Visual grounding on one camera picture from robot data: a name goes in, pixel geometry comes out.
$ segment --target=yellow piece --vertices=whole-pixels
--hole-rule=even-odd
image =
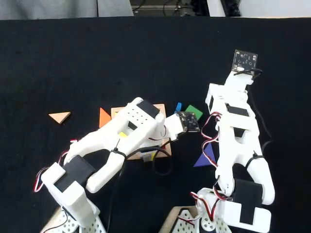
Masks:
[[[49,114],[58,124],[63,123],[64,120],[70,115],[70,112],[65,113],[51,113]]]
[[[123,132],[120,132],[120,133],[119,133],[119,136],[120,136],[120,137],[127,137],[127,135],[126,135],[125,133],[123,133]]]
[[[151,161],[153,161],[155,155],[156,155],[156,152],[153,152],[153,153],[151,154]]]

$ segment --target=red and white wire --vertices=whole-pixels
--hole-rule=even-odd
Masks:
[[[222,197],[222,196],[219,194],[218,190],[216,189],[216,184],[218,183],[218,179],[219,179],[219,177],[217,178],[215,184],[213,185],[213,192],[214,192],[215,196],[216,196],[218,199],[220,199],[220,200],[228,200],[228,197]]]
[[[219,135],[219,134],[217,134],[214,138],[211,138],[210,140],[206,140],[206,141],[203,142],[203,144],[202,144],[202,153],[203,153],[203,155],[208,159],[208,161],[210,162],[210,164],[212,164],[215,168],[217,168],[217,164],[216,164],[216,162],[214,162],[214,161],[212,160],[211,157],[209,157],[209,156],[205,153],[205,146],[206,146],[208,143],[215,142],[215,141],[218,139],[218,135]]]
[[[216,189],[215,186],[213,186],[213,192],[214,192],[215,196],[216,196],[218,199],[220,199],[220,200],[227,200],[227,198],[222,197],[222,196],[218,193],[218,191],[217,191],[217,189]]]
[[[48,168],[49,167],[42,168],[40,171],[38,171],[37,175],[35,176],[35,185],[34,185],[34,192],[35,193],[39,192],[41,190],[41,188],[43,187],[43,183],[41,183],[41,185],[38,187],[39,181],[41,179],[41,174]]]
[[[211,219],[211,211],[210,211],[210,208],[206,202],[206,200],[204,200],[203,198],[200,198],[196,193],[194,192],[190,192],[190,195],[195,198],[197,201],[200,200],[203,202],[204,206],[205,206],[205,209],[206,209],[206,212],[207,212],[207,215],[209,217],[209,219]]]
[[[215,210],[216,210],[216,205],[217,205],[217,202],[219,201],[219,199],[216,199],[212,209],[210,210],[207,202],[203,199],[203,198],[200,198],[196,193],[194,192],[190,192],[191,196],[193,198],[195,198],[196,200],[201,200],[207,210],[207,215],[209,217],[209,219],[213,222],[214,221],[214,216],[215,216]],[[186,222],[189,222],[189,221],[193,221],[193,220],[197,220],[196,218],[193,218],[193,219],[185,219]]]
[[[189,219],[183,218],[183,217],[181,217],[181,216],[178,216],[178,218],[179,218],[180,220],[183,220],[184,222],[187,222],[187,223],[191,224],[192,226],[194,226],[194,223],[193,223],[192,221],[198,220],[198,219],[200,218],[200,216],[198,216],[198,217],[196,217],[196,218],[189,218]]]
[[[68,153],[68,151],[65,151],[65,152],[63,152],[63,153],[61,154],[61,156],[60,156],[59,159],[58,159],[58,164],[60,164],[62,158],[64,158],[64,156],[65,156],[67,153]],[[39,185],[39,182],[40,182],[42,173],[43,173],[45,170],[47,170],[48,168],[49,168],[49,166],[46,166],[46,167],[40,169],[40,170],[38,171],[38,173],[36,174],[36,176],[35,176],[35,184],[34,184],[34,192],[35,192],[35,193],[39,192],[39,191],[42,189],[43,183],[41,183],[41,184]]]
[[[57,162],[59,165],[60,165],[60,162],[61,162],[62,158],[63,158],[66,154],[68,154],[68,151],[64,151],[64,152],[61,154],[61,156],[59,157],[58,162]]]
[[[206,139],[212,139],[212,137],[206,135],[205,133],[203,133],[203,129],[204,127],[208,124],[209,120],[211,119],[211,117],[216,117],[216,120],[220,120],[221,118],[221,113],[219,112],[213,112],[210,114],[210,116],[207,118],[205,124],[203,125],[202,129],[201,129],[201,135],[203,136],[203,138],[206,138]]]

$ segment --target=green square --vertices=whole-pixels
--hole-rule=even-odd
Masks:
[[[185,110],[185,112],[194,113],[197,120],[199,120],[203,115],[203,113],[200,110],[196,109],[192,105],[189,105],[188,108]]]

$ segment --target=black table surface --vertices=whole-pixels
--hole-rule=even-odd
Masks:
[[[35,175],[70,139],[98,128],[100,107],[110,112],[142,97],[164,103],[170,115],[182,102],[204,112],[202,125],[208,84],[224,83],[235,49],[257,53],[264,71],[252,90],[274,138],[265,151],[276,190],[266,207],[271,232],[307,231],[310,41],[311,18],[0,21],[2,232],[39,232],[49,220],[57,205],[46,188],[33,192]],[[71,116],[63,125],[48,116],[65,111]],[[193,168],[202,141],[194,133],[173,143],[174,170],[165,178],[142,161],[127,162],[110,232],[157,232],[172,207],[193,205],[189,192],[214,182],[213,167]],[[113,183],[89,195],[104,224]]]

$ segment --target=blue piece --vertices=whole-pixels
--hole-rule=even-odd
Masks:
[[[178,102],[174,113],[180,112],[180,110],[181,110],[181,103]]]
[[[212,145],[211,143],[209,143],[207,145],[207,147],[205,147],[205,150],[204,150],[205,154],[207,154],[213,161],[215,161],[215,156],[214,156],[214,152],[213,152],[213,148],[212,148]],[[196,163],[194,164],[193,167],[196,167],[196,166],[208,166],[208,165],[211,165],[209,160],[207,159],[207,157],[205,157],[203,155],[203,153],[201,154],[201,156],[199,157],[199,159],[196,161]]]

